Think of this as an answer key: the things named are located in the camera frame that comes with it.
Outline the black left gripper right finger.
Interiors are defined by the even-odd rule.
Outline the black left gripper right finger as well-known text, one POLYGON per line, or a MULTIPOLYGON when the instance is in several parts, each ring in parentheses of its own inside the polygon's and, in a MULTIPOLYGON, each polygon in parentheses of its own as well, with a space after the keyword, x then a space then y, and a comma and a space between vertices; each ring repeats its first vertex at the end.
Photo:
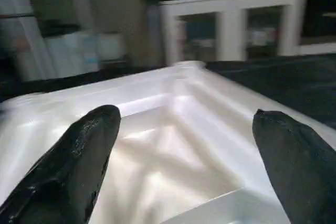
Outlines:
POLYGON ((291 223, 335 223, 335 150, 311 127, 257 110, 253 135, 291 223))

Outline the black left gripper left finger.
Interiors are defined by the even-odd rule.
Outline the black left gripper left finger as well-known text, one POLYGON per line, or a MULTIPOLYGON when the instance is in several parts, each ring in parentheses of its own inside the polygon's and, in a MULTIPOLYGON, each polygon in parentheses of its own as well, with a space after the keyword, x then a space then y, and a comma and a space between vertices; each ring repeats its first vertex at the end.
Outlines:
POLYGON ((120 123, 102 105, 71 124, 1 205, 1 223, 88 223, 120 123))

